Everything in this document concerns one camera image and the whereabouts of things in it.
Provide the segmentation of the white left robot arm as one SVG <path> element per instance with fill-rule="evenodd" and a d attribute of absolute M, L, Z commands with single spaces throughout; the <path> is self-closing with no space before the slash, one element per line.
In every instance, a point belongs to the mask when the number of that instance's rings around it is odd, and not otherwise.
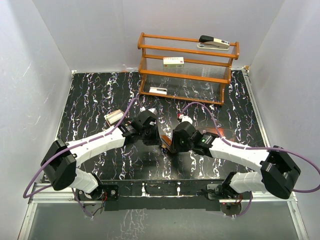
<path fill-rule="evenodd" d="M 103 184 L 96 174 L 81 170 L 81 164 L 138 140 L 146 146 L 161 144 L 155 108 L 142 107 L 134 118 L 125 117 L 118 109 L 104 118 L 108 128 L 102 132 L 76 141 L 57 139 L 52 143 L 40 165 L 55 191 L 74 188 L 92 200 L 99 200 L 104 194 Z"/>

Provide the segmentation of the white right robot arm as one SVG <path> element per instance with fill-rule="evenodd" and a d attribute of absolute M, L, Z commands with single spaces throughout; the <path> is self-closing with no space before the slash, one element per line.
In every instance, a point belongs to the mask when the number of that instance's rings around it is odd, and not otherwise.
<path fill-rule="evenodd" d="M 181 122 L 173 130 L 170 150 L 173 153 L 192 151 L 248 167 L 250 172 L 230 172 L 222 184 L 206 190 L 208 194 L 230 199 L 244 192 L 258 191 L 286 200 L 301 174 L 298 165 L 279 147 L 251 149 L 213 132 L 201 133 L 188 121 Z"/>

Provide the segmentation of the brown leather card holder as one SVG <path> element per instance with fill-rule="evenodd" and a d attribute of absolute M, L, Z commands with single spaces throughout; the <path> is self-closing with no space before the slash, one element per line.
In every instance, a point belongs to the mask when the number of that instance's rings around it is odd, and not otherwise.
<path fill-rule="evenodd" d="M 160 136 L 162 142 L 162 148 L 167 149 L 170 153 L 173 153 L 173 149 L 171 147 L 172 140 L 167 135 Z"/>

